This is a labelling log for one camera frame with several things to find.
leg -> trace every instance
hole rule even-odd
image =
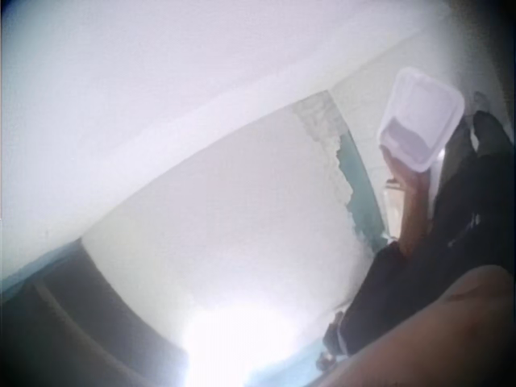
[[[460,169],[475,158],[476,153],[471,143],[470,130],[464,119],[462,119],[446,144],[443,171],[439,181],[439,192]]]
[[[479,157],[514,152],[514,146],[509,137],[492,114],[486,111],[477,111],[473,116],[473,130],[478,138],[477,154]]]

white plastic container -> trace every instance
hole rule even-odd
[[[464,113],[462,94],[417,69],[400,70],[381,120],[380,145],[424,172],[446,146]]]

hand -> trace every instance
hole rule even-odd
[[[428,192],[430,188],[430,171],[423,173],[415,172],[393,157],[386,147],[380,146],[380,149],[394,179],[400,183],[406,192]]]

sleeve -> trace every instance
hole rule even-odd
[[[373,325],[377,318],[373,316],[381,308],[381,295],[404,269],[406,262],[397,242],[377,253],[339,327],[340,338],[345,342],[349,355],[376,339],[377,329]]]

bright light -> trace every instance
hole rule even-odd
[[[291,355],[293,334],[271,310],[245,306],[199,314],[185,337],[186,387],[242,387],[252,371]]]

